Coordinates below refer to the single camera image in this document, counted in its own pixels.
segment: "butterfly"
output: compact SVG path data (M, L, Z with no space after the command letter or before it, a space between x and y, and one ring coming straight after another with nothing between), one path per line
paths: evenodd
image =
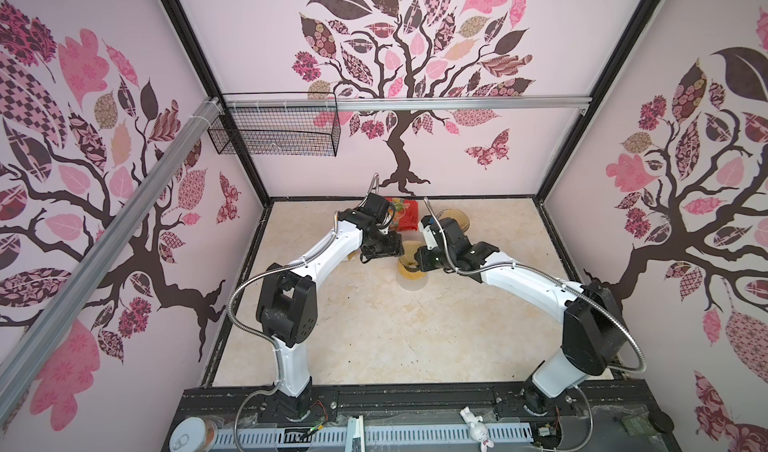
M224 192L225 202L222 207L219 207L219 213L216 214L216 224L221 224L227 219L235 220L237 217L235 202L237 202L242 193L238 192L235 186L231 186L229 179L224 177L224 174L221 172L219 172L219 182L221 183L221 191Z
M509 152L509 147L505 144L509 140L509 129L506 129L504 132L498 134L496 138L493 140L493 144L491 144L490 147L470 147L469 149L466 149L464 152L469 154L472 157L476 157L478 160L478 164L485 167L486 170L488 170L487 165L491 162L493 162L493 157L495 156L496 159L505 158L509 160L509 157L507 157L507 152Z

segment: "table surface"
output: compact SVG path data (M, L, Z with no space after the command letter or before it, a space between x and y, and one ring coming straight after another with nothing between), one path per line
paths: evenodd
M332 227L335 210L357 202L276 202L251 274L284 265ZM426 207L418 201L419 216ZM530 198L434 200L435 211L458 208L472 243L488 242L520 263L565 278ZM317 292L317 325L306 340L314 384L394 384L525 380L562 342L562 326L500 288L433 271L410 292L396 281L396 258L342 262ZM237 317L261 329L261 284L245 290ZM233 328L214 386L271 384L274 353L263 339ZM610 372L601 378L610 378Z

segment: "rabbit figurine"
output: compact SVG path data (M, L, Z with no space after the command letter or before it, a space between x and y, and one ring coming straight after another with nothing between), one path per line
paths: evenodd
M482 422L482 417L475 417L469 407L463 408L459 413L469 426L469 437L480 443L480 452L487 452L488 447L493 447L488 427Z

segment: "black wire basket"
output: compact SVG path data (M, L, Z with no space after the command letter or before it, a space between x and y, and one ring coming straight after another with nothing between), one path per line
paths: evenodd
M208 129L219 154L244 149L249 154L336 156L341 125L335 93L225 95L237 100L227 98L225 113Z

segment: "wallpaper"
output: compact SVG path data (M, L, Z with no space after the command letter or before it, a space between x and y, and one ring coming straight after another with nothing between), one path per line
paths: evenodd
M183 1L226 92L321 100L588 94L638 0L602 0L599 16L590 0ZM589 41L571 5L589 16ZM404 196L533 193L575 113L341 112L338 157L255 160L274 196L360 194L351 170Z
M68 4L0 0L3 358L205 98L157 0ZM2 448L90 450L121 435L117 450L159 447L259 212L237 160L204 136L3 425Z
M684 450L768 450L764 6L668 0L548 201ZM590 216L567 206L586 192Z

